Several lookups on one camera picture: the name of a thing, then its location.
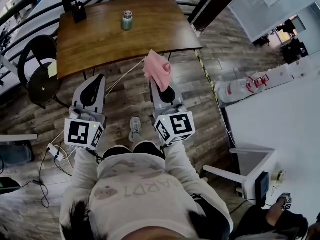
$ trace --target black chair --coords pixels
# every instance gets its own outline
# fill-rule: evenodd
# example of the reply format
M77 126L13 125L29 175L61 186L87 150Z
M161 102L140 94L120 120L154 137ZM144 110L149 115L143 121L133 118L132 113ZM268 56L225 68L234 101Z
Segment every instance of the black chair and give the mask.
M25 75L25 65L30 52L33 53L40 67L33 73L28 82ZM48 67L51 62L42 64L41 61L44 59L57 59L57 43L49 35L39 35L25 46L19 59L19 80L28 90L29 99L32 103L46 109L44 105L51 100L55 100L60 105L69 109L70 106L57 98L57 93L62 82L58 80L56 75L49 78Z

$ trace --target power strip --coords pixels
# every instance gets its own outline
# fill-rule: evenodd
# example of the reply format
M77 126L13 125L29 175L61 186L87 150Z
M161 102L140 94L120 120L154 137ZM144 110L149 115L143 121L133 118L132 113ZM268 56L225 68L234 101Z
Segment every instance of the power strip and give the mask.
M52 145L52 143L49 143L48 147L47 147L49 150L49 153L51 153L51 155L53 155L53 157L56 157L58 156L56 159L61 162L62 159L64 158L64 156L61 154L61 152L59 152L59 150L54 146Z

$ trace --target shoe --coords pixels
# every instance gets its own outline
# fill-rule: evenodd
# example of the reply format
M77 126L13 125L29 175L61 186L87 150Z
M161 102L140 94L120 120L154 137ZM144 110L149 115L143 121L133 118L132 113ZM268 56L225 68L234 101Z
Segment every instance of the shoe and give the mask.
M134 142L133 134L140 134L141 131L141 121L139 117L132 117L130 120L131 132L129 134L129 141Z

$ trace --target black cable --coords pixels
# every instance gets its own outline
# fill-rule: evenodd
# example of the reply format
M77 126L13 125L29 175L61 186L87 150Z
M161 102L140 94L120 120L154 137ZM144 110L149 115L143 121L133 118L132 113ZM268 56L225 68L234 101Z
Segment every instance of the black cable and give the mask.
M237 208L235 208L232 212L230 212L230 214L233 214L236 210L238 210L245 202L247 201L253 201L253 200L256 200L256 199L248 199L248 200L245 200L243 201Z
M91 149L87 149L87 151L93 155L94 157L96 157L96 162L98 163L98 160L101 160L101 161L104 161L105 159L101 156L98 156L98 154L96 152L94 152L93 150Z
M58 156L55 156L54 159L53 159L55 166L56 166L60 171L62 171L63 173L65 173L66 175L69 175L70 177L72 177L72 175L71 175L70 173L67 173L64 169L62 169L59 165L57 165L57 163L56 163L57 157L58 157Z
M34 181L30 180L27 184L23 185L20 189L24 188L26 185L30 184L31 182L34 182Z
M236 210L238 210L245 202L247 202L247 201L254 201L254 200L257 200L257 199L249 199L249 200L243 201L237 208L235 208L232 212L230 212L230 215L233 214Z
M47 154L48 154L48 151L49 151L49 148L46 149L46 152L45 152L45 155L44 155L44 158L42 159L42 162L41 162L41 165L40 165L40 170L39 170L39 181L36 183L36 181L34 181L33 183L37 184L40 186L41 190L42 190L42 193L43 193L43 198L41 199L41 205L45 208L49 208L50 207L50 203L47 199L47 196L49 195L49 190L48 188L46 187L46 185L44 184L44 182L42 181L42 179L40 178L40 174L41 174L41 169L42 169L42 165L47 157Z

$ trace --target pen holder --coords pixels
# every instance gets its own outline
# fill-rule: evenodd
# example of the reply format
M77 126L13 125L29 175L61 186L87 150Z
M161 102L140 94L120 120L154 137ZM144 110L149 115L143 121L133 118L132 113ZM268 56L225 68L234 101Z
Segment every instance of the pen holder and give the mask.
M82 2L77 2L72 6L72 16L74 23L81 22L87 18L86 9Z

